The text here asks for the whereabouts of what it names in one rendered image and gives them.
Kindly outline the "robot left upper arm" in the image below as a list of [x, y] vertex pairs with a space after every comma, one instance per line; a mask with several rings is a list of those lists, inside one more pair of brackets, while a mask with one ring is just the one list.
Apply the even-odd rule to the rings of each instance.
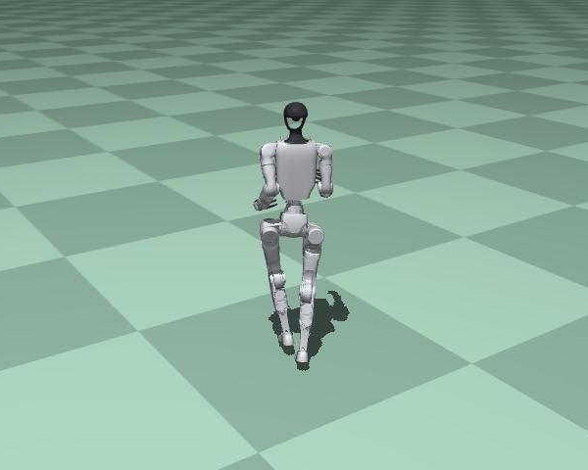
[[268, 186], [267, 196], [276, 196], [279, 193], [279, 185], [275, 181], [274, 161], [272, 160], [272, 157], [275, 156], [276, 144], [265, 144], [259, 152], [263, 177]]

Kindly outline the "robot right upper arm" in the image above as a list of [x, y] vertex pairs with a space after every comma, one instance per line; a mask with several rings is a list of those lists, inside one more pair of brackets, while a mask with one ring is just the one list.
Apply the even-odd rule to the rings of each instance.
[[331, 175], [332, 175], [332, 151], [324, 143], [316, 142], [318, 156], [320, 157], [319, 174], [321, 181], [318, 181], [318, 191], [321, 194], [331, 193]]

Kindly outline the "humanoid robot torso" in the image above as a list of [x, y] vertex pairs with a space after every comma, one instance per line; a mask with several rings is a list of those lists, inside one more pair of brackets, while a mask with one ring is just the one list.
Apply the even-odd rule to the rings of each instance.
[[307, 234], [308, 216], [304, 213], [301, 201], [310, 198], [316, 185], [318, 148], [316, 142], [310, 139], [307, 144], [289, 144], [277, 140], [274, 162], [275, 181], [279, 191], [286, 201], [285, 211], [280, 213], [280, 236], [291, 238], [305, 237]]

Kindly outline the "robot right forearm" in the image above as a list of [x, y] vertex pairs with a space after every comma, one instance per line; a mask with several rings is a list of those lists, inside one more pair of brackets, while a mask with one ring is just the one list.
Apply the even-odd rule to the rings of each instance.
[[332, 195], [332, 192], [333, 192], [333, 184], [332, 184], [332, 181], [331, 181], [331, 193], [328, 193], [328, 194], [320, 194], [320, 196], [321, 197], [328, 198], [329, 196]]

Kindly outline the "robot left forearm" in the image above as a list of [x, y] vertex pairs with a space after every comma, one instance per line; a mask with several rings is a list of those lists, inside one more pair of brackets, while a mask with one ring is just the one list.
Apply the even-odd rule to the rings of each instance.
[[262, 190], [262, 193], [260, 195], [259, 200], [253, 204], [256, 211], [264, 210], [270, 206], [270, 203], [272, 202], [274, 196], [267, 196], [267, 194], [268, 194], [268, 186], [265, 183], [263, 186], [263, 190]]

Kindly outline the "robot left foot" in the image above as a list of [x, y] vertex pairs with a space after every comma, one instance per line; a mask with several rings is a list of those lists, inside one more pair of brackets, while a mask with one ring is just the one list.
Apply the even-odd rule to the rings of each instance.
[[292, 346], [294, 345], [294, 339], [291, 333], [288, 333], [287, 330], [285, 330], [285, 334], [283, 335], [282, 333], [278, 335], [278, 341], [282, 342], [282, 344], [284, 346]]

